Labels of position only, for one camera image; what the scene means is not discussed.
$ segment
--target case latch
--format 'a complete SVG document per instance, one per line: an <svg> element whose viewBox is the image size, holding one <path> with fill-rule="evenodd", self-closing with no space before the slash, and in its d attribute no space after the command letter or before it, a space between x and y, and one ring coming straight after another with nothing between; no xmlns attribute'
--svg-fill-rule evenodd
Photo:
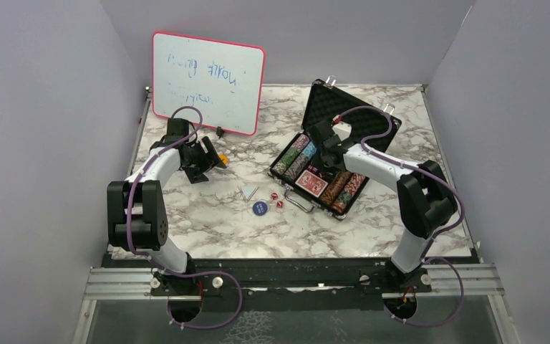
<svg viewBox="0 0 550 344"><path fill-rule="evenodd" d="M336 77L334 75L328 75L328 78L326 79L326 87L332 88L334 87L335 83L336 83Z"/></svg>
<svg viewBox="0 0 550 344"><path fill-rule="evenodd" d="M382 109L383 112L388 113L389 115L393 115L393 111L395 111L395 105L391 103L385 104L385 107Z"/></svg>

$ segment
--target open case lid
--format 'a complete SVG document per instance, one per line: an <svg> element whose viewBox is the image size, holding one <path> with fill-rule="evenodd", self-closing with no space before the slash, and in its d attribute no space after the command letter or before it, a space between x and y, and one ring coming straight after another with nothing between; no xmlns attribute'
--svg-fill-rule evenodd
<svg viewBox="0 0 550 344"><path fill-rule="evenodd" d="M374 105L368 104L339 88L328 85L324 80L317 79L313 81L311 86L307 107L302 118L302 129L306 130L308 127L322 120L331 120L343 111L360 105L374 107ZM357 140L357 142L360 142L362 138L368 135L384 133L388 127L385 117L371 110L356 110L346 115L343 121L351 125L352 131L350 137ZM391 116L391 121L393 122L391 133L384 138L367 141L370 147L381 152L387 150L397 130L402 125L402 121L393 116Z"/></svg>

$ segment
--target card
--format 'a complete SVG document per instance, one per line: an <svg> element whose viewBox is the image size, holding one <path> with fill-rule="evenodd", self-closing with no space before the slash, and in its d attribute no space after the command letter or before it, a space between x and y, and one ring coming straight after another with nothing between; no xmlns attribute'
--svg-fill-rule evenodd
<svg viewBox="0 0 550 344"><path fill-rule="evenodd" d="M300 177L298 177L296 185L311 195L319 197L326 189L326 186L328 186L328 183L308 170L304 170Z"/></svg>

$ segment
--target glass panel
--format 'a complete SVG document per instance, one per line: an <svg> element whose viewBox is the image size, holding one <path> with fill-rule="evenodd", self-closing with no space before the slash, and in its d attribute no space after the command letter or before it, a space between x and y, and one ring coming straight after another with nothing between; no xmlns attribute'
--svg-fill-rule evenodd
<svg viewBox="0 0 550 344"><path fill-rule="evenodd" d="M418 300L413 320L447 317L457 297ZM164 301L100 301L88 343L501 343L487 297L467 297L459 317L440 328L414 328L386 312L360 310L242 312L217 330L180 330L169 325ZM227 315L202 313L193 322L222 321Z"/></svg>

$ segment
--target gray wall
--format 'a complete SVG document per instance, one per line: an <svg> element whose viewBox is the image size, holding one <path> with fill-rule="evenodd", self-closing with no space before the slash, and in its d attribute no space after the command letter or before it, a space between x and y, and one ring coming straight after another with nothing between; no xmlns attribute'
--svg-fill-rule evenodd
<svg viewBox="0 0 550 344"><path fill-rule="evenodd" d="M477 0L428 101L521 339L550 343L550 1L501 2Z"/></svg>
<svg viewBox="0 0 550 344"><path fill-rule="evenodd" d="M0 343L70 343L142 93L98 0L0 1Z"/></svg>
<svg viewBox="0 0 550 344"><path fill-rule="evenodd" d="M101 0L146 85L161 29L260 45L265 82L427 83L473 0Z"/></svg>

